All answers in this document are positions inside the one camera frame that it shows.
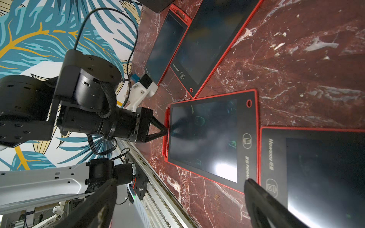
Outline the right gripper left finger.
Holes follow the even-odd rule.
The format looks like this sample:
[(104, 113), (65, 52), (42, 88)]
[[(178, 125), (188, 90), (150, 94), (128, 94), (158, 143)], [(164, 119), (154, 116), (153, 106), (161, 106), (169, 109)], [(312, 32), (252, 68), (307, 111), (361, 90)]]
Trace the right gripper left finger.
[(117, 181), (110, 179), (80, 204), (57, 228), (108, 228), (117, 201)]

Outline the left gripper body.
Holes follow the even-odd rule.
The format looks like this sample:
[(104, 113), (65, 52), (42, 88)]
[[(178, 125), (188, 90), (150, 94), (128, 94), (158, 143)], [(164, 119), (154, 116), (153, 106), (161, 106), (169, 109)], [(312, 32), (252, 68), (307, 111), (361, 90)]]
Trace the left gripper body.
[(96, 113), (67, 107), (61, 109), (58, 128), (62, 135), (75, 132), (146, 143), (154, 139), (148, 134), (152, 120), (153, 110), (144, 107), (139, 107), (136, 112), (118, 107), (105, 119)]

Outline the writing tablet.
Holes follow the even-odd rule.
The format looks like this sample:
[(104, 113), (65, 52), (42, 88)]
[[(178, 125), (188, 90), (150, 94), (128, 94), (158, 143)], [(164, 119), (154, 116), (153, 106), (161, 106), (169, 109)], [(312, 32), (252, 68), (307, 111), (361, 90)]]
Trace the writing tablet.
[(311, 228), (365, 225), (365, 132), (262, 127), (259, 182)]
[(170, 64), (192, 98), (200, 94), (261, 3), (202, 1)]
[(244, 193), (258, 179), (259, 109), (256, 89), (169, 104), (164, 160)]
[(145, 73), (159, 85), (166, 74), (192, 19), (171, 4), (144, 67)]

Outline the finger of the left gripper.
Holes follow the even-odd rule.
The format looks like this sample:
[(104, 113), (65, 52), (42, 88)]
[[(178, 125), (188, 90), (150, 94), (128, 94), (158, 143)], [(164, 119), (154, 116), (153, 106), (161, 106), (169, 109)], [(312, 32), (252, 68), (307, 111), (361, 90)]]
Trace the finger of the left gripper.
[(164, 137), (166, 134), (167, 134), (167, 132), (158, 132), (158, 133), (154, 133), (151, 135), (147, 135), (145, 138), (145, 142), (147, 143), (147, 142), (153, 141), (157, 138)]
[(163, 123), (161, 123), (155, 116), (152, 115), (149, 118), (149, 123), (158, 129), (159, 134), (167, 134), (167, 127)]

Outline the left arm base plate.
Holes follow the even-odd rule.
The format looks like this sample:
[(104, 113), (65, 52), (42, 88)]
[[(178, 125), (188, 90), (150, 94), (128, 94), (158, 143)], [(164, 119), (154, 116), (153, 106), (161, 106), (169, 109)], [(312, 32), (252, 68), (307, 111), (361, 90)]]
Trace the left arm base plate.
[(145, 175), (142, 169), (137, 168), (135, 174), (135, 182), (133, 190), (140, 201), (144, 199), (147, 191), (147, 185), (149, 183), (148, 177)]

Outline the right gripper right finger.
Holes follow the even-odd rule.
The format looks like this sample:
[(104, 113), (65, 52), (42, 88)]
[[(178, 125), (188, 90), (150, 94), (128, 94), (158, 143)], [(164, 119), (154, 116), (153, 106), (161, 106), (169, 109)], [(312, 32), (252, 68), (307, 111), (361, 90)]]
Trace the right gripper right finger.
[(251, 224), (254, 228), (306, 228), (302, 221), (290, 213), (255, 180), (247, 179), (244, 195)]

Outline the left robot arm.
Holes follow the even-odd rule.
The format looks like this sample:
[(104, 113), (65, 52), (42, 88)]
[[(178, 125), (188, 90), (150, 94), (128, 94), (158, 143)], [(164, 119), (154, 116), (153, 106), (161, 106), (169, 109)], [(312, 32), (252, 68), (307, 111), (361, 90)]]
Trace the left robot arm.
[[(165, 136), (167, 128), (152, 110), (117, 106), (120, 80), (121, 73), (112, 63), (74, 49), (67, 51), (58, 77), (45, 81), (23, 75), (2, 78), (1, 148), (49, 140), (54, 127), (63, 135), (86, 134), (94, 154), (94, 135), (135, 143)], [(114, 165), (104, 153), (83, 164), (49, 171), (1, 172), (1, 214), (88, 196), (109, 180), (121, 185), (133, 177), (131, 164)]]

